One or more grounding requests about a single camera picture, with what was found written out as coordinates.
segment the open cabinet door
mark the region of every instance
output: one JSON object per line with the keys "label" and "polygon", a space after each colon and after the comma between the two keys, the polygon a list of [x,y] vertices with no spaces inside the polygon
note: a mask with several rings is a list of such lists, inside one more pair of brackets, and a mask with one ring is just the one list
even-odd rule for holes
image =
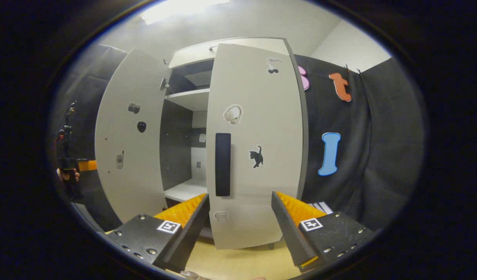
{"label": "open cabinet door", "polygon": [[167,207],[159,162],[165,95],[160,86],[170,74],[162,62],[133,49],[112,75],[100,103],[95,128],[98,175],[123,223]]}
{"label": "open cabinet door", "polygon": [[[226,135],[230,137],[229,178]],[[258,146],[261,156],[256,154]],[[271,192],[297,196],[302,151],[300,92],[290,56],[220,44],[207,118],[209,214],[217,249],[281,239]]]}

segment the black curtain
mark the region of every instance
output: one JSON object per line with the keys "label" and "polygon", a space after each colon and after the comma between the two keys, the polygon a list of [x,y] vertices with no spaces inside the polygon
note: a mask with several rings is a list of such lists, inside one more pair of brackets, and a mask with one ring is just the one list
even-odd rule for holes
{"label": "black curtain", "polygon": [[[100,44],[89,46],[80,54],[56,91],[54,110],[50,113],[47,145],[54,145],[55,134],[63,122],[62,116],[66,108],[77,101],[75,112],[69,119],[72,127],[69,154],[72,158],[95,159],[98,107],[110,78],[126,55],[125,51]],[[76,202],[86,206],[100,227],[108,231],[122,224],[103,192],[96,170],[83,172],[78,186],[84,198]]]}
{"label": "black curtain", "polygon": [[[418,103],[413,103],[416,87],[394,59],[361,75],[306,56],[296,55],[296,60],[310,82],[305,91],[309,155],[302,201],[324,201],[370,229],[384,227],[406,201],[421,166],[424,135]],[[336,94],[329,78],[333,73],[347,80],[351,101]],[[329,132],[340,134],[337,171],[320,176],[322,135]]]}

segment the person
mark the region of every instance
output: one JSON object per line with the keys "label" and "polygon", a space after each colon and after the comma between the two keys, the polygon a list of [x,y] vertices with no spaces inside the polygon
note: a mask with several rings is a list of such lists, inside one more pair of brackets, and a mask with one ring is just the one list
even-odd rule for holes
{"label": "person", "polygon": [[[74,175],[75,175],[75,178],[76,178],[76,182],[80,180],[80,174],[78,172],[76,172],[76,168],[74,169]],[[59,168],[57,168],[57,175],[59,176],[59,178],[61,178],[62,182],[64,181],[69,181],[69,177],[70,175],[68,173],[63,173],[60,171]]]}

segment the cabinet shelf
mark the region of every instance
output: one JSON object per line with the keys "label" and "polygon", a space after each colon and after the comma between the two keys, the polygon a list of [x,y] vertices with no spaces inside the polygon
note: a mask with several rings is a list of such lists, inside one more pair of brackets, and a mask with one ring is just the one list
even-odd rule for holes
{"label": "cabinet shelf", "polygon": [[203,193],[207,193],[206,179],[192,178],[164,191],[164,196],[184,202]]}
{"label": "cabinet shelf", "polygon": [[207,110],[209,89],[185,91],[166,95],[166,100],[192,111]]}

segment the door handle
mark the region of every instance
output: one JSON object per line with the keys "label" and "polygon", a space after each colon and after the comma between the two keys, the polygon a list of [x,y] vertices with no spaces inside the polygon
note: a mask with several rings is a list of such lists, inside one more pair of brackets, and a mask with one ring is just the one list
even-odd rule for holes
{"label": "door handle", "polygon": [[230,196],[231,134],[216,133],[216,196]]}

